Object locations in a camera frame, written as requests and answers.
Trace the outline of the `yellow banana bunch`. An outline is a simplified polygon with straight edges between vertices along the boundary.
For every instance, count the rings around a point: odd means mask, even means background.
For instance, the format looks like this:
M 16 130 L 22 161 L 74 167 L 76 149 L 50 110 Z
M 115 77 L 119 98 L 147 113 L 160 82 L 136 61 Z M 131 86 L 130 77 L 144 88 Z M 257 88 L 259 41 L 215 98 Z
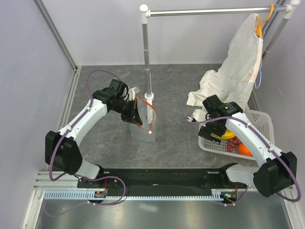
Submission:
M 216 138 L 219 138 L 219 139 L 224 139 L 224 140 L 227 140 L 227 139 L 232 139 L 235 137 L 235 134 L 230 131 L 230 130 L 226 130 L 225 133 L 222 135 L 222 136 L 218 136 L 218 135 L 214 135 Z

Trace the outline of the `clear orange-zipper zip bag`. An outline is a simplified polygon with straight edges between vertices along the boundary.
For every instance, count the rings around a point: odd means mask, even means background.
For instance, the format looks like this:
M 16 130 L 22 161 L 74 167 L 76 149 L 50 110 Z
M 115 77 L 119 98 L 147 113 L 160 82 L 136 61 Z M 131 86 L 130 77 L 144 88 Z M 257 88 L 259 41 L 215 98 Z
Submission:
M 136 99 L 142 125 L 130 124 L 131 136 L 137 141 L 154 143 L 156 140 L 156 110 L 150 101 L 147 102 L 140 96 L 137 96 Z

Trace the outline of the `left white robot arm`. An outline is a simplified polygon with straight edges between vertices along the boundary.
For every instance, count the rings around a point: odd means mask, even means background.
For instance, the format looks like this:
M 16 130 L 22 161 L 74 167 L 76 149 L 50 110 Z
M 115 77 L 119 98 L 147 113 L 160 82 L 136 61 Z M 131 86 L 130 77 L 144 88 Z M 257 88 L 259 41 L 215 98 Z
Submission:
M 91 128 L 110 111 L 121 115 L 121 120 L 142 125 L 138 112 L 137 87 L 129 88 L 113 79 L 109 85 L 95 91 L 82 111 L 57 132 L 49 131 L 45 137 L 45 162 L 49 170 L 57 169 L 72 176 L 88 179 L 93 187 L 101 187 L 105 177 L 102 168 L 85 160 L 79 146 Z

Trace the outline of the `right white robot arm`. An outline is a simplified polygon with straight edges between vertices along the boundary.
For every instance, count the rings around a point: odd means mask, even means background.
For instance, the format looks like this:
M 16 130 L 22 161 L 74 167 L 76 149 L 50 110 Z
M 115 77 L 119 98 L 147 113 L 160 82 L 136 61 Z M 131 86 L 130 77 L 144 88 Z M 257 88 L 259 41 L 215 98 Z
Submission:
M 242 108 L 235 102 L 223 103 L 217 95 L 203 101 L 207 111 L 200 122 L 198 136 L 219 144 L 227 130 L 233 132 L 251 152 L 257 167 L 231 164 L 223 167 L 218 176 L 222 187 L 228 188 L 235 182 L 256 188 L 261 195 L 269 197 L 295 185 L 297 196 L 301 190 L 296 180 L 297 158 L 292 152 L 283 152 L 269 141 L 251 123 Z

